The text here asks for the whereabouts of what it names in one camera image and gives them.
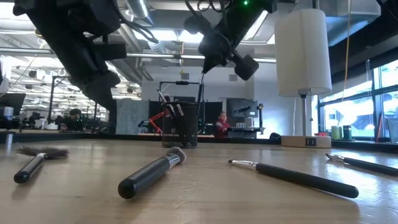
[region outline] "wooden table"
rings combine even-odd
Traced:
[[[27,185],[12,177],[28,160],[0,148],[0,223],[398,223],[397,178],[328,161],[325,152],[398,167],[391,154],[250,144],[204,144],[146,193],[122,199],[123,178],[163,156],[161,142],[76,140],[26,143],[70,150],[46,161]],[[227,164],[259,161],[357,186],[339,197]]]
[[[11,131],[14,131],[17,134],[64,134],[60,132],[60,130],[39,130],[39,129],[23,129],[21,133],[19,133],[19,129],[12,129]],[[67,132],[67,133],[91,133],[91,130],[84,130],[80,132]]]
[[[138,133],[140,136],[161,136],[158,133]],[[214,135],[211,134],[199,134],[198,138],[213,138]]]

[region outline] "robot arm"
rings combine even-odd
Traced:
[[[220,0],[221,8],[224,8],[222,1]],[[217,65],[226,66],[229,61],[233,61],[236,64],[235,73],[243,80],[248,80],[259,68],[259,64],[248,55],[242,58],[235,48],[264,10],[269,13],[277,10],[277,1],[229,0],[228,8],[223,9],[223,18],[214,28],[207,19],[193,10],[188,0],[185,3],[193,14],[185,21],[185,29],[191,34],[201,32],[204,35],[199,45],[199,53],[205,56],[202,72],[207,73]]]
[[[124,43],[110,44],[108,35],[120,28],[121,20],[152,35],[123,18],[116,0],[15,0],[14,14],[28,15],[70,74],[72,84],[108,110],[116,107],[111,88],[120,79],[108,70],[105,60],[126,58]],[[100,36],[104,43],[94,44],[93,39]],[[153,36],[148,39],[157,42]]]
[[[242,58],[235,48],[263,10],[276,10],[276,0],[229,0],[229,6],[223,7],[224,18],[214,28],[192,9],[188,0],[185,2],[194,15],[186,20],[186,30],[204,35],[199,46],[199,53],[205,56],[203,73],[233,61],[236,74],[249,79],[259,65],[250,56]],[[108,70],[105,60],[127,55],[124,43],[110,44],[108,35],[123,22],[149,41],[158,42],[146,28],[126,20],[116,0],[15,0],[14,14],[28,15],[63,63],[72,83],[108,110],[116,108],[111,88],[120,79]],[[84,32],[93,36],[87,37]],[[104,44],[94,44],[93,39],[101,36]]]

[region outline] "white wall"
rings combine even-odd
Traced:
[[[262,112],[262,125],[265,127],[264,135],[258,138],[269,138],[271,133],[281,135],[302,134],[302,101],[296,98],[296,109],[294,118],[295,98],[279,96],[277,85],[276,64],[260,64],[259,70],[254,74],[254,99],[264,105]],[[312,133],[311,101],[307,100],[307,134]],[[254,120],[259,125],[259,118]]]
[[[200,77],[201,68],[191,68],[190,82],[197,82]],[[142,100],[158,100],[156,88],[159,87],[159,81],[180,80],[178,70],[165,73],[155,73],[153,69],[150,73],[154,82],[144,82],[142,84]],[[209,101],[225,101],[225,98],[247,98],[258,100],[264,105],[262,112],[263,126],[266,128],[264,135],[257,135],[259,138],[269,138],[271,133],[281,135],[301,135],[302,133],[302,113],[301,99],[297,98],[296,113],[294,119],[294,101],[295,98],[279,96],[277,86],[276,64],[262,63],[259,70],[247,82],[239,79],[238,82],[229,82],[228,75],[233,73],[232,68],[215,68],[205,76],[205,95],[204,99]],[[176,86],[171,84],[164,90],[170,96],[194,96],[197,97],[198,86]],[[312,133],[311,101],[307,103],[307,133]],[[254,120],[254,125],[259,126],[259,118]]]
[[[170,81],[175,82],[180,80],[180,67],[148,67],[147,71],[154,78],[153,82],[142,83],[142,100],[158,100],[159,94],[156,89],[159,88],[159,82]],[[190,74],[190,82],[199,82],[201,68],[188,67],[184,68],[183,72]],[[233,74],[233,68],[214,68],[205,75],[205,93],[203,98],[208,101],[222,101],[225,98],[245,98],[245,82],[238,78],[237,82],[230,82],[229,75]],[[170,96],[198,96],[198,85],[181,86],[164,83],[162,85],[162,92]]]
[[[159,88],[159,82],[144,82],[142,84],[141,100],[158,100],[159,94],[156,91],[157,88]],[[171,84],[163,91],[163,93],[169,94],[170,96],[194,96],[197,98],[198,91],[198,85],[180,86]],[[245,98],[244,85],[228,86],[205,83],[203,99],[216,102],[222,101],[223,98]]]

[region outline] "black brush handle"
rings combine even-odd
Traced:
[[[349,198],[356,198],[359,195],[358,189],[354,186],[309,174],[303,174],[293,170],[287,170],[260,163],[256,165],[256,170],[259,173],[268,175],[270,177],[275,177],[281,180],[289,181],[291,183],[312,187],[314,189],[323,190]]]
[[[168,159],[161,157],[122,180],[118,186],[119,195],[130,199],[148,189],[170,169]]]
[[[388,167],[380,164],[374,164],[372,162],[366,162],[350,158],[344,158],[343,162],[362,169],[367,169],[387,175],[398,176],[398,169],[393,167]]]
[[[26,183],[44,162],[43,156],[35,156],[20,171],[14,175],[14,181],[17,184]]]

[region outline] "metal ferrule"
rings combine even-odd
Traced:
[[[47,153],[39,153],[37,156],[43,157],[44,159],[47,157]]]
[[[163,158],[166,158],[169,161],[169,163],[170,163],[169,170],[181,161],[181,158],[174,153],[170,153],[170,154],[164,156]]]
[[[328,157],[329,157],[329,159],[336,161],[336,162],[344,162],[343,156],[336,156],[336,155],[328,154]]]
[[[248,168],[248,169],[256,170],[256,166],[257,166],[258,162],[235,161],[235,160],[233,160],[232,164],[233,165],[238,165],[238,166],[241,166],[241,167],[245,167],[245,168]]]

